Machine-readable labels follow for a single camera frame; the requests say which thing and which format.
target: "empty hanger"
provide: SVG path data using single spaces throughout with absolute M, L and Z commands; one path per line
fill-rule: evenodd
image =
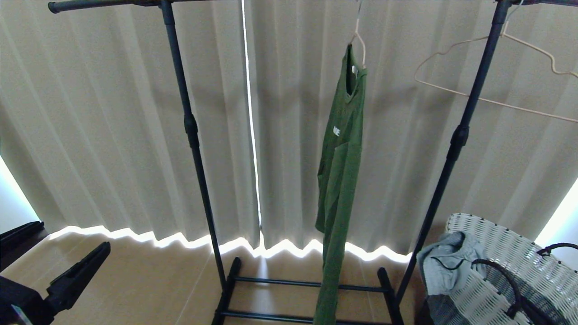
M 361 38 L 361 35 L 359 33 L 361 4 L 363 3 L 363 0 L 358 0 L 358 1 L 360 3 L 360 6 L 359 6 L 359 8 L 357 8 L 357 20 L 355 21 L 355 33 L 353 33 L 353 38 L 351 39 L 351 42 L 349 42 L 349 43 L 353 44 L 353 40 L 355 38 L 360 40 L 361 47 L 363 48 L 363 58 L 361 60 L 361 65 L 365 69 L 365 42 L 363 41 L 363 39 Z
M 553 56 L 552 54 L 550 54 L 549 52 L 547 52 L 547 51 L 545 51 L 545 50 L 543 50 L 543 49 L 541 49 L 541 48 L 539 48 L 539 47 L 537 47 L 537 46 L 535 46 L 535 45 L 532 45 L 532 44 L 530 44 L 530 43 L 528 43 L 528 42 L 525 42 L 525 41 L 523 41 L 523 40 L 521 40 L 521 39 L 519 39 L 519 38 L 516 38 L 516 37 L 511 36 L 511 35 L 509 35 L 509 34 L 506 33 L 507 25 L 508 25 L 508 22 L 509 22 L 509 20 L 510 20 L 510 18 L 511 18 L 511 16 L 512 16 L 512 14 L 513 14 L 514 12 L 516 12 L 516 10 L 518 10 L 518 8 L 520 8 L 520 6 L 521 6 L 523 3 L 524 3 L 524 0 L 522 0 L 522 1 L 520 2 L 520 4 L 518 5 L 518 7 L 516 7 L 514 10 L 512 10 L 512 12 L 506 17 L 506 22 L 504 23 L 504 28 L 503 28 L 502 33 L 500 34 L 500 36 L 509 38 L 509 39 L 511 39 L 511 40 L 513 40 L 513 41 L 516 41 L 516 42 L 518 42 L 518 43 L 520 43 L 520 44 L 522 44 L 522 45 L 528 46 L 528 47 L 530 47 L 531 49 L 536 50 L 536 51 L 538 51 L 538 52 L 540 52 L 540 53 L 548 56 L 548 58 L 550 59 L 550 63 L 551 63 L 551 64 L 550 64 L 550 69 L 551 69 L 552 72 L 554 72 L 555 74 L 557 74 L 557 75 L 569 75 L 569 76 L 573 76 L 573 77 L 578 78 L 578 73 L 576 73 L 576 72 L 572 72 L 572 71 L 560 72 L 560 71 L 556 70 L 555 58 L 554 58 L 554 56 Z M 445 51 L 445 52 L 436 52 L 436 53 L 433 53 L 433 54 L 430 55 L 427 59 L 425 59 L 425 61 L 423 61 L 422 63 L 420 63 L 420 64 L 417 66 L 417 69 L 416 69 L 415 73 L 413 74 L 413 79 L 414 79 L 415 81 L 417 81 L 417 82 L 419 82 L 419 83 L 422 83 L 422 84 L 425 84 L 425 85 L 427 85 L 427 86 L 435 87 L 435 88 L 438 88 L 438 89 L 441 89 L 441 90 L 449 91 L 450 93 L 454 93 L 454 94 L 458 94 L 458 95 L 462 95 L 462 96 L 468 97 L 468 96 L 469 96 L 468 94 L 461 93 L 461 92 L 459 92 L 459 91 L 455 91 L 455 90 L 452 90 L 452 89 L 447 89 L 447 88 L 444 88 L 444 87 L 442 87 L 442 86 L 438 86 L 438 85 L 436 85 L 436 84 L 432 84 L 432 83 L 428 83 L 428 82 L 425 82 L 425 81 L 423 81 L 423 80 L 420 80 L 420 79 L 417 78 L 417 72 L 420 70 L 420 68 L 421 68 L 422 65 L 424 65 L 427 61 L 429 61 L 429 59 L 431 59 L 432 57 L 434 57 L 434 56 L 436 56 L 436 55 L 438 55 L 438 54 L 441 55 L 441 56 L 443 56 L 443 55 L 446 55 L 447 53 L 449 53 L 449 52 L 450 52 L 455 46 L 457 46 L 457 45 L 464 44 L 464 43 L 469 43 L 469 42 L 476 42 L 476 41 L 478 41 L 478 40 L 487 39 L 487 38 L 488 38 L 487 36 L 484 36 L 484 37 L 480 37 L 480 38 L 463 40 L 462 42 L 458 42 L 458 43 L 455 43 L 455 44 L 451 45 L 450 48 L 447 49 L 447 51 Z M 510 105 L 510 104 L 506 104 L 506 103 L 501 103 L 501 102 L 497 102 L 497 101 L 492 101 L 492 100 L 490 100 L 490 99 L 485 99 L 485 98 L 482 98 L 482 97 L 480 97 L 479 100 L 484 101 L 484 102 L 488 102 L 488 103 L 492 103 L 492 104 L 496 104 L 496 105 L 501 105 L 501 106 L 508 107 L 508 108 L 513 108 L 513 109 L 517 109 L 517 110 L 522 110 L 522 111 L 528 112 L 528 113 L 533 113 L 533 114 L 538 114 L 538 115 L 542 115 L 542 116 L 552 117 L 552 118 L 554 118 L 554 119 L 559 119 L 559 120 L 563 120 L 563 121 L 569 121 L 569 122 L 578 123 L 578 120 L 576 120 L 576 119 L 571 119 L 571 118 L 569 118 L 569 117 L 558 116 L 558 115 L 549 114 L 549 113 L 545 113 L 545 112 L 539 112 L 539 111 L 537 111 L 537 110 L 532 110 L 532 109 L 522 108 L 522 107 L 519 107 L 519 106 L 514 106 L 514 105 Z

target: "curtain fold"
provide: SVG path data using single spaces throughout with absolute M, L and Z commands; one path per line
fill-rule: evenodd
M 39 217 L 49 230 L 208 234 L 160 10 L 46 4 L 2 2 L 0 17 L 2 109 L 62 212 Z M 218 237 L 257 246 L 240 3 L 173 7 Z
M 265 246 L 288 238 L 304 247 L 313 228 L 321 141 L 355 28 L 353 1 L 248 1 L 247 30 Z M 365 1 L 367 46 L 363 156 L 349 242 L 406 253 L 415 241 L 466 98 L 419 85 L 417 66 L 432 52 L 487 36 L 491 1 Z M 509 33 L 544 47 L 558 69 L 578 64 L 576 11 L 520 8 Z M 485 43 L 436 57 L 419 75 L 469 92 Z M 354 42 L 355 53 L 361 47 Z M 578 116 L 576 80 L 550 72 L 543 55 L 501 39 L 482 96 Z M 578 176 L 578 127 L 479 102 L 468 144 L 434 223 L 470 212 L 534 238 Z

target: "black metal clothes rack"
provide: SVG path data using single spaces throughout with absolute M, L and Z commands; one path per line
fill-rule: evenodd
M 181 0 L 181 1 L 200 1 L 200 0 Z M 197 121 L 195 120 L 195 117 L 192 114 L 191 103 L 189 100 L 187 85 L 184 77 L 183 63 L 180 56 L 179 42 L 177 39 L 177 33 L 175 29 L 175 18 L 173 16 L 172 2 L 173 1 L 169 0 L 71 0 L 64 2 L 50 2 L 48 4 L 48 8 L 53 13 L 59 13 L 63 11 L 76 10 L 76 9 L 133 4 L 139 6 L 158 6 L 162 10 L 164 23 L 166 25 L 166 31 L 169 38 L 169 45 L 171 47 L 172 59 L 175 66 L 175 74 L 179 85 L 179 93 L 183 104 L 184 128 L 187 133 L 188 142 L 192 150 L 192 156 L 195 163 L 197 178 L 199 186 L 201 188 L 201 196 L 203 200 L 203 205 L 205 207 L 205 215 L 207 218 L 207 224 L 209 226 L 211 242 L 213 245 L 215 260 L 217 264 L 217 272 L 219 275 L 219 280 L 222 289 L 221 299 L 218 303 L 217 309 L 215 310 L 212 325 L 222 325 L 226 317 L 240 317 L 249 319 L 272 320 L 278 322 L 312 324 L 313 319 L 311 317 L 271 315 L 263 313 L 235 311 L 229 309 L 229 303 L 231 302 L 231 297 L 233 291 L 235 290 L 235 284 L 237 282 L 270 283 L 274 285 L 289 285 L 289 286 L 302 286 L 302 287 L 320 287 L 321 283 L 249 278 L 245 276 L 239 276 L 239 271 L 241 269 L 241 259 L 238 257 L 234 259 L 231 269 L 229 270 L 229 275 L 225 277 L 223 261 L 221 259 L 221 253 L 219 251 L 217 235 L 215 232 L 213 212 L 211 209 L 209 191 L 205 179 L 205 171 L 201 159 Z M 540 2 L 558 5 L 578 6 L 578 0 L 525 0 L 523 5 L 532 5 Z M 442 169 L 442 173 L 438 180 L 438 185 L 436 186 L 436 189 L 433 192 L 433 196 L 429 204 L 427 213 L 425 215 L 423 224 L 421 226 L 421 230 L 415 248 L 413 249 L 412 257 L 409 261 L 409 264 L 407 266 L 406 272 L 403 276 L 399 289 L 397 290 L 397 292 L 393 289 L 393 287 L 391 286 L 389 276 L 387 275 L 387 271 L 383 267 L 377 271 L 377 277 L 379 278 L 379 282 L 381 284 L 379 287 L 352 286 L 352 285 L 339 286 L 339 288 L 342 290 L 371 291 L 383 293 L 391 317 L 391 322 L 393 325 L 403 325 L 403 319 L 399 310 L 399 305 L 403 299 L 403 295 L 405 294 L 409 281 L 412 277 L 412 273 L 416 267 L 417 253 L 424 246 L 425 239 L 431 228 L 440 201 L 442 200 L 442 196 L 446 188 L 447 182 L 450 179 L 452 169 L 454 168 L 455 162 L 458 160 L 458 157 L 460 156 L 462 147 L 465 146 L 466 141 L 468 140 L 469 123 L 470 120 L 472 119 L 474 109 L 476 108 L 476 104 L 478 102 L 481 89 L 484 85 L 484 81 L 486 80 L 486 75 L 490 68 L 490 63 L 492 61 L 492 57 L 494 55 L 494 51 L 498 43 L 499 35 L 502 30 L 502 25 L 506 20 L 508 8 L 512 4 L 516 5 L 519 3 L 520 0 L 497 1 L 496 9 L 494 12 L 494 18 L 492 20 L 492 26 L 490 29 L 490 34 L 486 41 L 486 48 L 484 49 L 484 53 L 480 61 L 480 66 L 478 68 L 476 78 L 468 98 L 468 102 L 464 109 L 464 114 L 462 116 L 460 124 L 457 126 L 451 137 L 450 148 L 448 150 L 446 157 L 446 163 Z M 379 323 L 338 320 L 337 324 L 363 325 L 363 324 L 379 324 Z

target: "laundry basket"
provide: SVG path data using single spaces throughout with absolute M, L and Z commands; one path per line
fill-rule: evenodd
M 463 288 L 453 290 L 448 296 L 428 296 L 429 315 L 434 324 L 531 324 L 520 312 L 520 289 L 512 275 L 495 262 L 475 260 L 473 264 L 476 263 L 486 264 L 502 274 L 505 282 L 510 285 L 514 298 L 509 301 L 487 279 L 472 269 Z
M 522 296 L 556 324 L 578 324 L 578 272 L 549 256 L 551 248 L 543 254 L 540 246 L 512 230 L 465 213 L 453 214 L 446 231 L 473 234 L 484 246 L 486 257 L 514 275 Z M 489 270 L 487 279 L 512 298 L 507 283 L 495 271 Z

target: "tile floor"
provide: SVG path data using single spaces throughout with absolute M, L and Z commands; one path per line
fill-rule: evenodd
M 56 276 L 78 262 L 103 241 L 110 241 L 110 256 L 80 296 L 76 305 L 57 315 L 53 324 L 210 324 L 220 298 L 214 257 L 210 246 L 187 249 L 180 242 L 164 248 L 152 241 L 131 237 L 110 239 L 104 235 L 68 233 L 44 239 L 0 275 L 29 286 L 45 297 L 46 287 Z M 321 254 L 297 258 L 287 251 L 253 258 L 245 248 L 223 255 L 228 273 L 235 256 L 241 257 L 240 274 L 290 280 L 321 280 Z M 399 285 L 404 264 L 385 257 L 364 262 L 347 253 L 342 283 L 378 286 L 377 269 L 386 267 L 393 285 Z M 406 324 L 423 299 L 416 278 L 402 304 Z M 317 288 L 238 283 L 231 308 L 245 311 L 311 316 Z M 340 291 L 338 319 L 389 322 L 383 296 L 361 291 Z M 228 318 L 226 324 L 288 324 Z

